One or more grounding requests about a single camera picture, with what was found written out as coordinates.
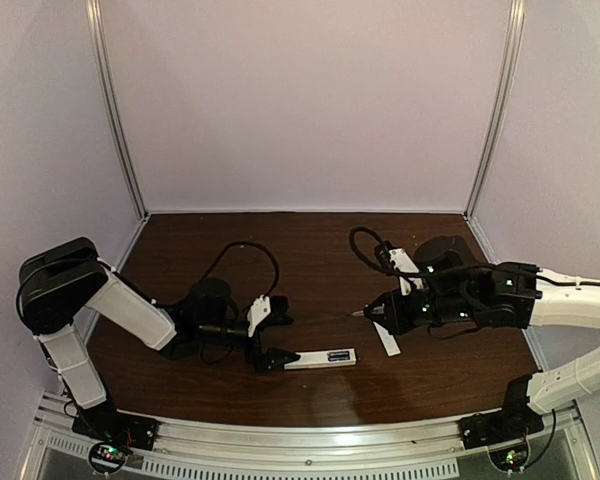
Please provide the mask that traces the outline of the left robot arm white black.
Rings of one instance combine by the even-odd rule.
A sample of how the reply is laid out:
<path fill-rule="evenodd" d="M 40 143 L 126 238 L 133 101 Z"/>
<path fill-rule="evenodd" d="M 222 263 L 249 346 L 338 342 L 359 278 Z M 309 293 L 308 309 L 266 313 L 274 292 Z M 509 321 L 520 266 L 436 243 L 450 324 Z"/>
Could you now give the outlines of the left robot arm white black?
<path fill-rule="evenodd" d="M 165 304 L 144 294 L 104 261 L 95 244 L 79 237 L 26 260 L 19 271 L 16 310 L 82 410 L 108 402 L 104 381 L 90 359 L 74 318 L 88 309 L 170 360 L 198 354 L 208 345 L 240 350 L 247 364 L 267 373 L 299 360 L 299 354 L 264 348 L 262 332 L 293 320 L 289 302 L 272 291 L 241 307 L 230 285 L 206 270 L 180 300 Z"/>

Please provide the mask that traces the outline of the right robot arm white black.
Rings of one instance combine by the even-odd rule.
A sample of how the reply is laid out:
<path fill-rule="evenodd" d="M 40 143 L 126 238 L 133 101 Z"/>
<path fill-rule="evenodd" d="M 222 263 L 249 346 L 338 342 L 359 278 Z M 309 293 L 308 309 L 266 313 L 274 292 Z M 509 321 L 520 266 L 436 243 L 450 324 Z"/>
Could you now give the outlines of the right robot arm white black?
<path fill-rule="evenodd" d="M 388 241 L 374 249 L 374 266 L 398 278 L 362 314 L 391 335 L 419 327 L 472 323 L 487 328 L 571 326 L 600 330 L 600 280 L 534 264 L 481 264 L 459 236 L 435 237 L 413 255 Z M 544 415 L 600 391 L 600 346 L 549 371 L 509 383 L 503 410 Z"/>

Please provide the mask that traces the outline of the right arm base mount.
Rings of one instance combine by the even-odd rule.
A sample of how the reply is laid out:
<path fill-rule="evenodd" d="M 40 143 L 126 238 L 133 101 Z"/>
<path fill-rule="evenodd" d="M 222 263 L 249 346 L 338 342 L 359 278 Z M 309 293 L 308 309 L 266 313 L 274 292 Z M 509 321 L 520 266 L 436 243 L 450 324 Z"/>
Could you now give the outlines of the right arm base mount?
<path fill-rule="evenodd" d="M 542 416 L 529 407 L 526 386 L 510 384 L 499 410 L 474 414 L 458 421 L 466 450 L 523 439 L 544 429 Z"/>

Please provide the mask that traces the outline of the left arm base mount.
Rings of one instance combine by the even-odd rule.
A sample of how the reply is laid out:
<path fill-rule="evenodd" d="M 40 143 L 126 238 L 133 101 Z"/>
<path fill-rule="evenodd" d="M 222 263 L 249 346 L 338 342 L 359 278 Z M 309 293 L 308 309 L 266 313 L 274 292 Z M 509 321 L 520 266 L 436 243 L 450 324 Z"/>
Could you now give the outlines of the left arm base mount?
<path fill-rule="evenodd" d="M 151 451 L 159 422 L 151 417 L 123 413 L 111 398 L 91 408 L 76 406 L 72 431 L 127 450 Z"/>

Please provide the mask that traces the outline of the white battery cover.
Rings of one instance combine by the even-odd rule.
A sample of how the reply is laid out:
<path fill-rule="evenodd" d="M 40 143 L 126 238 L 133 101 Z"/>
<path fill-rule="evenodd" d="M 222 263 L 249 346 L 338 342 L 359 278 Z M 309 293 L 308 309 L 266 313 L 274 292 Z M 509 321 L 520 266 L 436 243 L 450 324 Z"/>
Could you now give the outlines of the white battery cover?
<path fill-rule="evenodd" d="M 400 355 L 401 349 L 394 336 L 391 335 L 386 328 L 382 327 L 378 323 L 375 323 L 374 327 L 378 334 L 380 342 L 385 350 L 386 355 L 388 357 Z"/>

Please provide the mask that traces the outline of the white remote control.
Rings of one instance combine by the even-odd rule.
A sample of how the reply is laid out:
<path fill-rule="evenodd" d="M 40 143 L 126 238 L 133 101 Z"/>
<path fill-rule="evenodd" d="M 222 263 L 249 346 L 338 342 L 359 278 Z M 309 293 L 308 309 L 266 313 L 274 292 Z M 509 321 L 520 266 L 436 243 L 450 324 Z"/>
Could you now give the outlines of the white remote control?
<path fill-rule="evenodd" d="M 343 363 L 330 363 L 327 358 L 327 353 L 332 351 L 349 351 L 353 361 Z M 357 364 L 357 355 L 353 348 L 336 349 L 336 350 L 321 350 L 298 352 L 301 358 L 293 363 L 284 366 L 285 370 L 307 370 L 307 369 L 324 369 L 355 366 Z"/>

